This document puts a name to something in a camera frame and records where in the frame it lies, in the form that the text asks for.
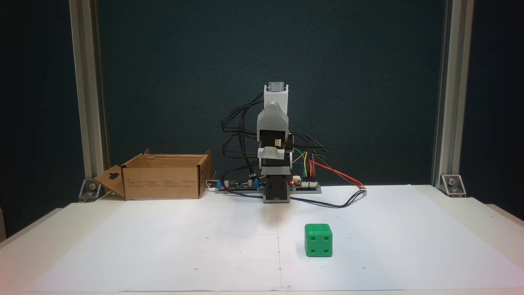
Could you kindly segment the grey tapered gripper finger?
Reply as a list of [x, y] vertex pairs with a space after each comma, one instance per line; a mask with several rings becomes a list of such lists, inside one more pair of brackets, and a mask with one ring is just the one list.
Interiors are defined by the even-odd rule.
[[288, 134], [289, 118], [279, 103], [268, 102], [257, 116], [257, 140], [262, 141], [262, 130], [278, 131]]

